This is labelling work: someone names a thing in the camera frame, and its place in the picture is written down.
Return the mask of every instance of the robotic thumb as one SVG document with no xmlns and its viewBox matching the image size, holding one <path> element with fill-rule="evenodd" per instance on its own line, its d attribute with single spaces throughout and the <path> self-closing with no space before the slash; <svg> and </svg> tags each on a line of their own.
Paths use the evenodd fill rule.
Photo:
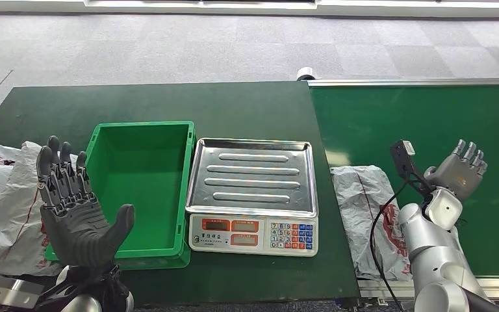
<svg viewBox="0 0 499 312">
<path fill-rule="evenodd" d="M 134 206 L 130 203 L 122 205 L 116 215 L 116 223 L 111 226 L 104 235 L 100 237 L 101 248 L 106 249 L 105 254 L 112 253 L 112 257 L 118 251 L 123 241 L 134 226 Z"/>
</svg>

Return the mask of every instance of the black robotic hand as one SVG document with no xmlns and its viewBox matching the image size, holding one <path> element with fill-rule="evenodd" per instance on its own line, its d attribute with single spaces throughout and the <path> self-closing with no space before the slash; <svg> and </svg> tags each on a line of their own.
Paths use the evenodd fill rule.
<svg viewBox="0 0 499 312">
<path fill-rule="evenodd" d="M 70 152 L 69 143 L 60 147 L 60 140 L 52 136 L 37 157 L 38 190 L 44 201 L 40 208 L 42 222 L 62 263 L 103 268 L 113 262 L 133 228 L 134 207 L 122 205 L 116 223 L 110 226 L 91 189 L 86 153 L 80 152 L 74 170 Z"/>
</svg>

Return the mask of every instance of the stainless steel tray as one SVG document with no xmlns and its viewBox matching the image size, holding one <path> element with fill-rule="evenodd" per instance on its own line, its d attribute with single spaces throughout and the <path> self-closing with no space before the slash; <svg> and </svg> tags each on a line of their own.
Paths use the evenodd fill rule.
<svg viewBox="0 0 499 312">
<path fill-rule="evenodd" d="M 307 142 L 201 138 L 192 164 L 189 213 L 318 215 Z"/>
</svg>

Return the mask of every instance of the scale keypad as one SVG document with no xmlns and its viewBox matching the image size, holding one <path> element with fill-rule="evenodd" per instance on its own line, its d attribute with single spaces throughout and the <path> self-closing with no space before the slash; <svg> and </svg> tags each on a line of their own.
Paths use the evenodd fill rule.
<svg viewBox="0 0 499 312">
<path fill-rule="evenodd" d="M 270 224 L 270 247 L 312 250 L 312 224 Z"/>
</svg>

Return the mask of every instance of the black cable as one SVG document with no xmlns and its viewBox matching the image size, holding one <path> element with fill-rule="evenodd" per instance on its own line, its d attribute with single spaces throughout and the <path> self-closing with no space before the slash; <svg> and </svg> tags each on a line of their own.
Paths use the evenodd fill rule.
<svg viewBox="0 0 499 312">
<path fill-rule="evenodd" d="M 376 218 L 374 219 L 374 222 L 372 223 L 372 228 L 370 229 L 370 251 L 372 252 L 372 258 L 374 259 L 374 264 L 376 264 L 376 269 L 379 272 L 379 276 L 381 279 L 383 279 L 383 282 L 385 283 L 385 286 L 387 287 L 387 290 L 389 290 L 389 293 L 393 297 L 393 300 L 395 301 L 395 304 L 399 307 L 401 312 L 404 312 L 403 306 L 399 302 L 399 299 L 395 296 L 393 293 L 393 290 L 391 289 L 391 286 L 389 286 L 389 283 L 387 282 L 387 278 L 385 277 L 385 274 L 383 273 L 383 269 L 380 267 L 379 262 L 377 261 L 376 258 L 376 253 L 374 252 L 374 228 L 376 227 L 377 221 L 379 220 L 379 216 L 383 214 L 383 211 L 385 208 L 395 199 L 397 196 L 402 192 L 402 190 L 406 187 L 408 184 L 408 181 L 405 181 L 404 184 L 399 188 L 399 190 L 389 198 L 387 203 L 385 203 L 380 209 L 379 212 L 377 213 Z"/>
</svg>

